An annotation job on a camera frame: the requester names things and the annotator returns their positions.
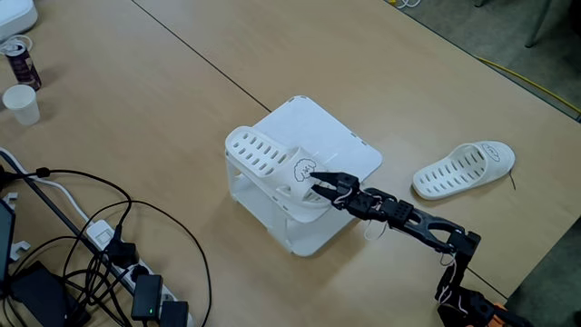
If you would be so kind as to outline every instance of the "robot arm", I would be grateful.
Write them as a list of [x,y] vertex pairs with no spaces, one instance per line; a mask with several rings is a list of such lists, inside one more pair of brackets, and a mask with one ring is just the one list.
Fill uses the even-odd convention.
[[[348,173],[311,173],[310,176],[331,186],[315,184],[312,190],[329,199],[335,208],[347,210],[361,220],[387,222],[389,228],[409,234],[438,253],[454,257],[453,264],[446,269],[438,284],[435,296],[445,326],[486,327],[496,316],[513,327],[532,327],[530,322],[495,306],[481,293],[460,286],[464,271],[480,243],[479,235],[466,233],[462,226],[425,213],[380,190],[360,190],[359,179]],[[440,241],[432,231],[449,233],[448,240]]]

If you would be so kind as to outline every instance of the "white paper cup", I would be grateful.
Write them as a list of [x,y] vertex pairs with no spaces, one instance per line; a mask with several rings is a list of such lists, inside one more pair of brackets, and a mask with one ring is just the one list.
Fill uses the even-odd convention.
[[6,90],[2,96],[4,106],[15,113],[18,123],[31,125],[40,119],[36,92],[28,85],[15,85]]

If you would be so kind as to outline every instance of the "light wood tabletop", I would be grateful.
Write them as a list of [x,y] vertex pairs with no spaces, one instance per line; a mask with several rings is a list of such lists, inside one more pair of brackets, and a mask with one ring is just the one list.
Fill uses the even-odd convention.
[[[0,145],[29,170],[68,168],[109,179],[188,226],[212,272],[208,326],[441,326],[433,296],[444,268],[421,243],[399,233],[369,243],[359,224],[316,256],[299,258],[233,202],[224,139],[236,126],[252,125],[268,112],[151,17],[129,1],[52,0],[37,6],[40,21],[29,35],[44,82],[38,93],[41,120],[23,127],[0,111]],[[6,60],[0,61],[0,90],[13,83]],[[367,137],[381,145],[369,131]],[[392,155],[385,156],[391,166]],[[89,214],[122,199],[83,178],[54,178]],[[390,183],[383,185],[391,189]],[[78,226],[83,224],[60,193],[43,189]],[[20,192],[15,241],[35,247],[71,234],[23,183],[7,191]],[[120,214],[121,208],[103,218],[115,224]],[[206,280],[201,256],[187,235],[136,205],[123,238],[137,243],[142,258],[190,303],[200,322]],[[62,241],[39,258],[59,273],[69,246]],[[81,248],[71,270],[86,267],[88,257]],[[464,286],[503,302],[470,273]],[[119,293],[129,314],[131,298]],[[20,305],[17,309],[25,313]],[[34,325],[30,314],[25,319]],[[92,325],[113,321],[97,311]]]
[[[581,214],[579,124],[381,0],[136,1],[270,109],[307,95],[378,148],[373,183],[480,233],[470,266],[506,295]],[[503,178],[430,202],[410,189],[481,140],[514,149],[516,190]]]

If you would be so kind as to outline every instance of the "power strip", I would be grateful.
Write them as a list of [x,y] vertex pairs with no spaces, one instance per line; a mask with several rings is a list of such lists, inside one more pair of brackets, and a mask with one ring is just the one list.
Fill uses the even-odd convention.
[[[89,237],[89,240],[91,241],[92,244],[94,244],[94,246],[96,246],[101,251],[103,251],[105,247],[109,244],[109,242],[113,238],[113,233],[114,233],[113,228],[111,228],[109,223],[107,223],[104,220],[100,220],[91,225],[89,228],[87,228],[87,236]],[[139,264],[142,267],[145,267],[149,271],[149,274],[153,274],[153,270],[142,259],[139,259]],[[123,268],[117,267],[116,265],[113,265],[113,268],[118,273],[122,273],[124,271]],[[130,271],[123,277],[123,279],[125,280],[126,284],[132,289],[132,291],[135,291],[135,282],[132,281],[131,279],[132,272],[133,267],[130,268]],[[162,312],[161,307],[163,302],[165,301],[178,301],[178,299],[164,284],[162,287],[162,300],[160,301],[160,317]],[[195,321],[193,319],[192,314],[188,313],[188,327],[193,327],[194,324]]]

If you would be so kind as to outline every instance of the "white slipper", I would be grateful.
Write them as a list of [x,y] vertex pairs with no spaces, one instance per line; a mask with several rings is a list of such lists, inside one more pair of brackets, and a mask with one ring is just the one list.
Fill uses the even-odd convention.
[[512,149],[501,142],[462,144],[446,158],[417,171],[413,186],[424,199],[442,199],[504,176],[515,158]]
[[262,190],[296,220],[309,223],[312,216],[318,217],[312,209],[329,208],[329,200],[311,190],[317,181],[310,177],[327,168],[305,149],[279,144],[252,127],[240,126],[226,138],[226,150],[242,172],[253,175]]

